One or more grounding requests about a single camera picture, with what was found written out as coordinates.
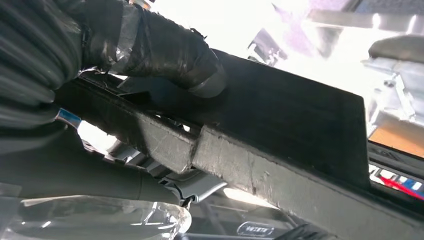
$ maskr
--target black wrapped hose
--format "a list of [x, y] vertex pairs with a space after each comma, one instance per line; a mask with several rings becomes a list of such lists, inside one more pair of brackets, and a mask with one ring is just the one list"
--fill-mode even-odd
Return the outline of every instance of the black wrapped hose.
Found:
[[56, 2], [87, 26], [85, 68], [129, 77], [165, 77], [204, 98], [225, 88], [221, 63], [196, 30], [124, 0]]
[[53, 90], [86, 68], [165, 77], [200, 97], [225, 87], [199, 33], [124, 0], [1, 0], [0, 33], [1, 128], [53, 122]]

